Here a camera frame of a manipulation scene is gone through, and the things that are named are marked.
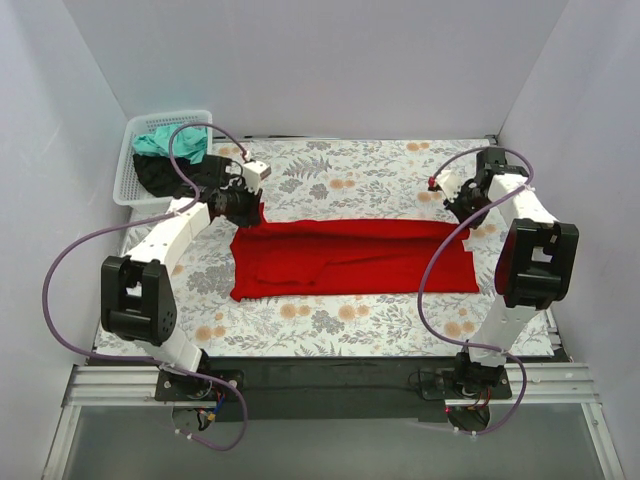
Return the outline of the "red t shirt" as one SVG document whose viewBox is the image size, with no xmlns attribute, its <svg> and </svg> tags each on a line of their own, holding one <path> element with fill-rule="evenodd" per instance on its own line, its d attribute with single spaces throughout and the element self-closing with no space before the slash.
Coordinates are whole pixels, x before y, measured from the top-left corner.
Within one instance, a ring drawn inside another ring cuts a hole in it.
<svg viewBox="0 0 640 480">
<path fill-rule="evenodd" d="M 231 243 L 232 299 L 277 296 L 476 293 L 462 231 L 428 265 L 452 224 L 409 219 L 262 222 Z"/>
</svg>

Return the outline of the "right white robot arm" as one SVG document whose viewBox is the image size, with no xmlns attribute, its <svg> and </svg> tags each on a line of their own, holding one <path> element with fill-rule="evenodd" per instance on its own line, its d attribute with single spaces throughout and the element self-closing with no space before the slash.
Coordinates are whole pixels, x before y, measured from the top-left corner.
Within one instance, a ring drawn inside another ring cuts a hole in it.
<svg viewBox="0 0 640 480">
<path fill-rule="evenodd" d="M 542 205 L 525 164 L 513 165 L 497 147 L 476 149 L 475 175 L 462 179 L 441 167 L 431 182 L 444 206 L 470 229 L 496 205 L 509 230 L 494 276 L 495 300 L 479 330 L 455 358 L 454 389 L 475 397 L 504 381 L 505 354 L 539 312 L 569 290 L 579 230 Z"/>
</svg>

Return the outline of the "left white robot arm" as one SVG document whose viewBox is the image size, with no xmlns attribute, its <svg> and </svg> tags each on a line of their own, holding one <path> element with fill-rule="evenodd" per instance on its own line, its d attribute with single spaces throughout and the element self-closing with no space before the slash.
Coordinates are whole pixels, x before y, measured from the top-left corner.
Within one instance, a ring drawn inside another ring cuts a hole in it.
<svg viewBox="0 0 640 480">
<path fill-rule="evenodd" d="M 102 329 L 143 349 L 167 371 L 170 384 L 193 400 L 210 394 L 213 377 L 204 369 L 208 355 L 177 326 L 170 273 L 215 218 L 240 228 L 261 223 L 261 186 L 271 167 L 250 160 L 233 174 L 232 163 L 207 155 L 201 172 L 174 191 L 167 208 L 172 217 L 157 223 L 126 255 L 110 256 L 101 267 Z"/>
</svg>

